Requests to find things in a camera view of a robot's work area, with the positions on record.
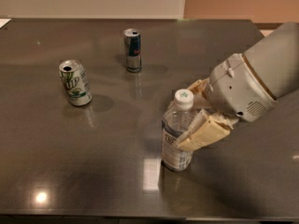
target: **bottle cap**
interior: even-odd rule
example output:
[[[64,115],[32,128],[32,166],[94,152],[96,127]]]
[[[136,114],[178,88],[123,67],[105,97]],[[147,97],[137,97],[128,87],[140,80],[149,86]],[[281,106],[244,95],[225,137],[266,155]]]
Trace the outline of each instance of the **bottle cap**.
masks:
[[[174,104],[182,111],[187,111],[193,107],[194,95],[187,89],[178,90],[175,94]]]

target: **plastic bottle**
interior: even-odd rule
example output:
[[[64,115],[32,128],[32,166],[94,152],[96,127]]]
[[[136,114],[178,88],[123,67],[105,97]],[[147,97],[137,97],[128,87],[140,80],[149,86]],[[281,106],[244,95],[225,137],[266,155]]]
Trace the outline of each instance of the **plastic bottle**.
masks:
[[[166,110],[162,122],[162,161],[172,171],[183,171],[191,162],[192,151],[183,151],[173,146],[174,141],[188,129],[196,115],[193,93],[178,90],[173,104]]]

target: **wall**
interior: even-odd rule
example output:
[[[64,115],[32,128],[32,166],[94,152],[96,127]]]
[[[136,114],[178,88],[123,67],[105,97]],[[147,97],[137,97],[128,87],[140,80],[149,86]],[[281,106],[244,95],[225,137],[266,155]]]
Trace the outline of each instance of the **wall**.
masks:
[[[299,22],[299,0],[186,0],[185,18]]]
[[[183,17],[185,0],[0,0],[0,18]]]

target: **dark energy drink can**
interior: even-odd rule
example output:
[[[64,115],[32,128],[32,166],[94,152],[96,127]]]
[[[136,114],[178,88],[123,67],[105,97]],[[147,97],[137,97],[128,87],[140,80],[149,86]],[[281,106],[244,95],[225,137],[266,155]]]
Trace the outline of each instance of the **dark energy drink can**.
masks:
[[[134,28],[123,32],[126,67],[129,72],[141,70],[141,34]]]
[[[64,84],[68,101],[75,106],[86,105],[93,98],[90,83],[83,65],[76,60],[64,61],[59,65],[59,75]]]

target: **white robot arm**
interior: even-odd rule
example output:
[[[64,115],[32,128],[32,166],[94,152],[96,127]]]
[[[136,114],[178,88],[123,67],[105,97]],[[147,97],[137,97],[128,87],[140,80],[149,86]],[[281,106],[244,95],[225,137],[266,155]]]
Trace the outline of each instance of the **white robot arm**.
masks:
[[[188,89],[200,110],[175,145],[196,150],[221,140],[239,120],[253,122],[299,88],[299,25],[288,22],[243,54],[217,65]]]

